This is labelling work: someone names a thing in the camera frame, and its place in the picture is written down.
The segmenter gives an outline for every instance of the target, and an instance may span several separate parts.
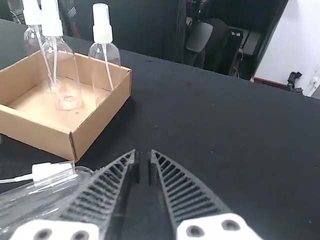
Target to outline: spray bottle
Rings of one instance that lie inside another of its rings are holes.
[[[41,7],[45,36],[43,51],[51,72],[56,106],[66,111],[78,109],[83,102],[76,56],[63,39],[58,1],[41,0]]]
[[[114,90],[117,80],[120,77],[121,62],[118,48],[112,43],[113,34],[110,25],[109,7],[104,3],[96,3],[93,10],[93,39],[94,44],[89,49],[90,59],[104,61],[105,74],[107,79],[101,81],[101,72],[98,72],[95,64],[92,66],[92,86],[95,96],[95,103],[98,106],[106,97],[109,91]]]
[[[24,32],[24,44],[25,50],[28,55],[40,51],[42,58],[39,58],[39,65],[45,65],[43,69],[42,78],[45,81],[44,87],[47,92],[51,91],[51,73],[48,65],[48,61],[44,55],[43,43],[45,37],[42,34],[42,12],[39,8],[37,0],[22,0],[23,3],[23,16],[25,24],[28,25],[28,28]]]

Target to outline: black tabletop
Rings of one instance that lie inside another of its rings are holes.
[[[25,56],[22,25],[0,21],[0,68]],[[91,42],[66,37],[87,54]],[[132,96],[77,163],[91,169],[139,151],[141,181],[130,194],[123,236],[164,239],[148,152],[171,157],[265,240],[320,239],[320,101],[129,51]],[[0,178],[62,159],[8,137]],[[2,184],[0,192],[17,184]]]

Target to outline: white pump cap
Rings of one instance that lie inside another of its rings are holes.
[[[41,25],[42,12],[37,0],[22,0],[23,16],[26,25]]]
[[[59,15],[58,0],[41,0],[42,34],[46,37],[62,37],[64,32]]]
[[[109,44],[113,41],[112,27],[109,19],[109,7],[104,3],[96,3],[93,10],[93,39],[98,44]]]

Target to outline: cardboard box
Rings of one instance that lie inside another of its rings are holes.
[[[0,70],[0,133],[67,160],[79,160],[131,95],[131,70],[121,67],[114,90],[96,107],[91,70],[105,81],[105,63],[75,54],[83,106],[62,111],[41,87],[35,53]],[[68,62],[59,75],[68,77]]]

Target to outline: screw hole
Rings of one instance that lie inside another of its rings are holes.
[[[88,240],[89,234],[86,231],[77,231],[75,234],[73,234],[71,239],[73,239],[73,240]]]
[[[225,220],[222,222],[221,225],[225,231],[239,231],[240,230],[240,225],[233,220]]]
[[[38,231],[35,234],[33,239],[34,240],[47,240],[47,239],[49,239],[51,234],[52,234],[52,230],[49,229],[49,228],[45,228],[45,229],[42,229],[42,230]]]
[[[192,225],[186,229],[186,235],[191,238],[200,238],[205,235],[205,232],[201,227]]]

